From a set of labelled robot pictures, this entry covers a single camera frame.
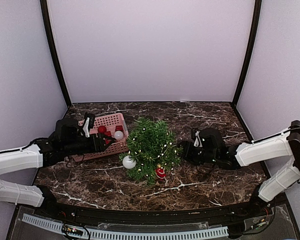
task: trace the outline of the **plastic basket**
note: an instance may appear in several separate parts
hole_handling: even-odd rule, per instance
[[[80,121],[79,125],[82,126],[84,121]],[[97,153],[86,153],[84,154],[84,157],[82,155],[73,155],[72,157],[76,162],[81,162],[82,160],[90,160],[90,159],[96,159],[96,158],[101,158],[104,156],[109,156],[113,154],[119,154],[123,152],[127,152],[128,146],[127,146],[127,137],[129,136],[129,132],[127,129],[127,125],[124,119],[124,116],[122,113],[116,113],[116,114],[111,114],[111,115],[106,115],[106,116],[100,116],[96,117],[94,120],[94,126],[90,130],[90,134],[96,134],[98,133],[98,127],[99,126],[105,126],[107,131],[111,131],[111,134],[113,135],[116,130],[116,126],[121,125],[123,126],[123,134],[124,137],[122,140],[117,141],[113,144],[111,144],[105,151],[103,152],[97,152]]]

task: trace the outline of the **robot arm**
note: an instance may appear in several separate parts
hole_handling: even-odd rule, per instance
[[[251,142],[226,147],[220,132],[213,128],[193,129],[192,140],[183,141],[183,158],[195,165],[216,164],[234,170],[250,164],[288,156],[290,160],[270,179],[259,185],[250,202],[261,205],[300,180],[300,121],[283,131]]]
[[[35,139],[24,147],[0,151],[0,175],[52,166],[70,155],[105,151],[116,140],[101,133],[90,134],[94,121],[95,116],[88,113],[82,126],[73,118],[64,118],[56,122],[55,132],[50,137]],[[48,198],[54,199],[54,196],[45,186],[24,186],[0,180],[0,201],[40,207]]]

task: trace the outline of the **small christmas tree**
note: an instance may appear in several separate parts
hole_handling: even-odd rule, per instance
[[[172,171],[180,164],[182,149],[176,146],[175,134],[165,121],[153,122],[140,117],[136,122],[127,138],[129,152],[119,157],[123,160],[129,155],[135,162],[135,167],[127,170],[129,177],[137,181],[145,179],[151,185],[157,179],[157,165],[160,164],[165,171]]]

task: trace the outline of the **white ornament ball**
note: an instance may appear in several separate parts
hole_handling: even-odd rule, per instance
[[[136,161],[130,158],[130,156],[125,156],[122,160],[122,165],[126,169],[133,169],[136,166]]]
[[[114,133],[114,138],[120,141],[124,139],[124,133],[122,131],[116,131]]]

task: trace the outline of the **red ball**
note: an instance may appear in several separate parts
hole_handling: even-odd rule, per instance
[[[105,126],[99,126],[98,127],[98,133],[104,134],[107,131],[107,128]]]

